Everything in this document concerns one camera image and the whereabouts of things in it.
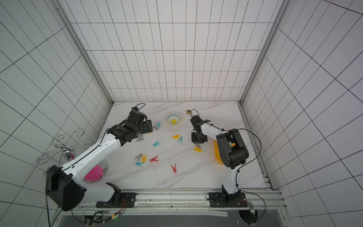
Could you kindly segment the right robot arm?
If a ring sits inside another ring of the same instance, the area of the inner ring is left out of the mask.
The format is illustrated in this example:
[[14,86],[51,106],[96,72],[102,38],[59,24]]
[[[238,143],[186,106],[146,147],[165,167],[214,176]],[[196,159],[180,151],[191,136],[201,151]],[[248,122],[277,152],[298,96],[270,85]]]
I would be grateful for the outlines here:
[[217,142],[219,156],[226,167],[221,197],[225,205],[232,205],[240,195],[236,182],[238,168],[245,164],[249,157],[245,142],[237,129],[220,129],[210,120],[201,120],[197,115],[191,118],[191,123],[193,143],[203,144],[208,141],[208,138]]

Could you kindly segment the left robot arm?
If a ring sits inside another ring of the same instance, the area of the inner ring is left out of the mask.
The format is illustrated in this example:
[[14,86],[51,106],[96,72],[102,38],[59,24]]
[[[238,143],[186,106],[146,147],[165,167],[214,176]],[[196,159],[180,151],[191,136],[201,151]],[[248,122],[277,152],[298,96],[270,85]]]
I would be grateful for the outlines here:
[[144,115],[129,117],[108,129],[105,136],[72,161],[46,171],[45,195],[63,211],[79,204],[97,202],[99,207],[119,207],[123,203],[121,189],[113,183],[101,186],[84,182],[86,175],[102,160],[141,134],[153,131],[151,120]]

